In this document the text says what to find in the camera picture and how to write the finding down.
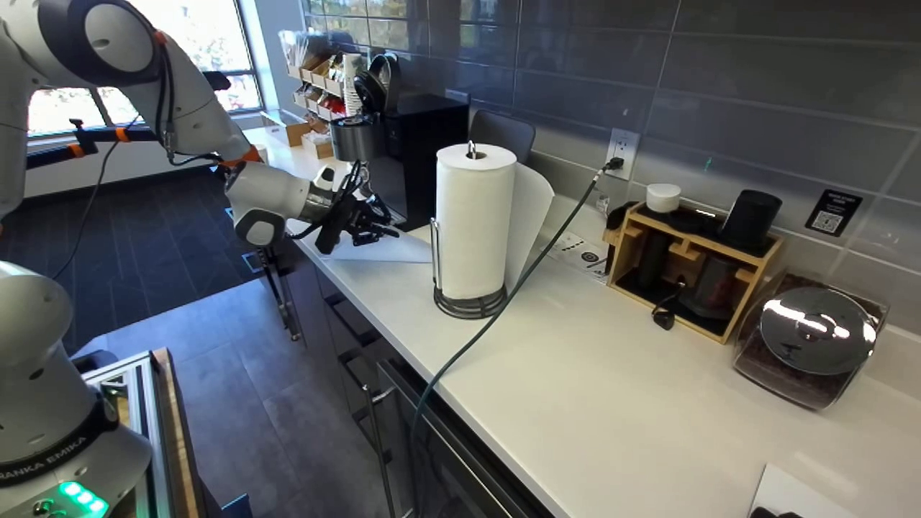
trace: window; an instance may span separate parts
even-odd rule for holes
[[[229,89],[215,92],[228,111],[262,109],[254,52],[242,27],[235,0],[128,0],[164,27],[202,72],[225,72]],[[128,124],[136,107],[120,89],[101,86],[97,99],[88,89],[43,89],[28,107],[28,135],[72,131],[68,118],[82,118],[82,127]]]

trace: wooden crate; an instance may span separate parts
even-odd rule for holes
[[[731,312],[727,312],[726,325],[711,325],[711,322],[703,325],[698,318],[694,318],[694,312],[675,309],[679,325],[687,325],[715,341],[727,341],[736,332],[744,307],[754,301],[754,294],[776,273],[783,238],[770,238],[767,250],[762,255],[756,255],[756,252],[744,252],[744,250],[727,246],[721,240],[714,240],[707,236],[682,232],[682,229],[671,226],[668,220],[646,216],[642,204],[631,206],[625,216],[625,225],[619,229],[608,229],[600,236],[608,245],[616,246],[608,281],[610,281],[610,286],[620,286],[625,294],[635,296],[646,307],[656,307],[661,299],[652,299],[646,291],[635,286],[633,279],[642,268],[644,245],[652,232],[664,232],[674,238],[668,245],[668,258],[664,258],[664,271],[661,271],[661,281],[671,284],[674,291],[675,291],[679,279],[690,291],[695,284],[707,255],[715,252],[718,258],[731,261],[731,268],[733,268],[733,273],[727,279],[731,281],[727,284]]]

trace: power cord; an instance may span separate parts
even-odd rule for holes
[[[432,400],[435,393],[435,384],[441,381],[441,376],[445,376],[452,370],[452,364],[468,353],[468,347],[475,347],[479,341],[479,335],[497,322],[497,317],[513,305],[513,299],[517,296],[517,291],[523,286],[523,281],[538,271],[538,263],[546,258],[546,252],[554,246],[554,240],[563,236],[563,229],[572,225],[572,217],[579,216],[579,209],[583,206],[583,200],[590,199],[590,193],[596,189],[600,177],[600,170],[592,174],[592,181],[587,184],[583,194],[579,199],[579,204],[572,206],[572,213],[567,216],[567,220],[553,232],[553,238],[543,245],[543,250],[536,255],[536,261],[520,273],[517,284],[508,291],[508,296],[502,299],[502,305],[484,322],[484,328],[467,338],[462,347],[456,347],[438,370],[435,376],[426,381],[416,404],[415,404],[415,413],[412,413],[412,442],[416,446],[416,427],[420,427],[420,420],[423,420],[423,410],[426,410],[426,403]],[[412,484],[412,505],[420,509],[420,495],[416,495],[416,486],[420,484]]]
[[[72,261],[74,261],[78,252],[79,252],[79,240],[82,240],[82,232],[85,232],[85,220],[88,220],[91,204],[95,204],[95,199],[97,199],[97,193],[101,193],[101,187],[104,187],[104,181],[105,181],[110,158],[113,158],[113,151],[117,150],[117,143],[120,143],[120,141],[113,141],[113,147],[105,150],[105,155],[104,155],[104,160],[101,160],[101,166],[97,166],[95,187],[91,187],[91,193],[88,193],[88,199],[85,199],[85,204],[82,204],[82,213],[79,213],[78,238],[74,238],[65,261],[61,261],[61,268],[58,268],[55,275],[51,275],[51,279],[58,279],[58,281],[61,281],[64,271],[68,271]]]

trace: white robotic arm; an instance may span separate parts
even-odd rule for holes
[[[277,217],[320,220],[331,194],[259,160],[189,58],[127,0],[0,2],[0,217],[23,199],[25,107],[33,89],[117,86],[170,151],[232,173],[232,225],[268,245]],[[61,484],[120,499],[150,462],[68,364],[72,307],[61,284],[0,261],[0,514],[32,514]]]

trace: white countertop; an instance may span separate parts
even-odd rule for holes
[[[321,255],[298,246],[432,376],[479,322],[432,305],[426,240],[386,238]],[[918,514],[921,397],[884,332],[877,355],[825,410],[803,410],[731,370],[731,347],[659,330],[646,309],[553,252],[500,322],[441,381],[441,397],[554,514],[747,514],[770,462],[854,514]]]

